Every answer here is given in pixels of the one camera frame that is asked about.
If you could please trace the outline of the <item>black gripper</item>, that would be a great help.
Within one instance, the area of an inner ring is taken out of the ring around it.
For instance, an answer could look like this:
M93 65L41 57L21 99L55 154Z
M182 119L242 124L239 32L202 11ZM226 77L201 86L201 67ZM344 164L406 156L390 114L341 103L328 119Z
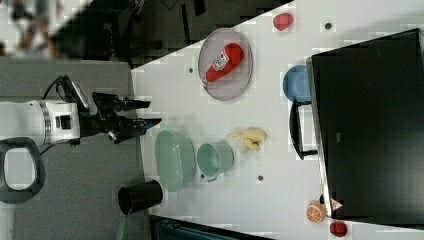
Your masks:
M91 137L106 133L109 139L118 144L135 136L145 135L146 132L158 125L161 118L135 120L118 115L120 111L130 111L149 108L150 101L129 99L115 94L94 92L92 99L97 107L95 114L83 112L79 114L80 137Z

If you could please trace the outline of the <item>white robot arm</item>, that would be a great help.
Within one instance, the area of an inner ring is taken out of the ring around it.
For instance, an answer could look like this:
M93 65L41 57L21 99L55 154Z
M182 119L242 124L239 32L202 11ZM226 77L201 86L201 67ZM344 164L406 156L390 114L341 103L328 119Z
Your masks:
M150 106L148 101L129 99L114 94L92 94L96 113L91 114L85 102L73 100L33 100L3 102L1 104L1 160L20 160L27 155L34 166L32 183L16 189L6 180L6 167L1 167L1 201L21 204L35 197L45 182L41 146L69 143L77 145L81 138L106 134L118 144L144 135L158 125L159 118L131 119L121 116L130 111Z

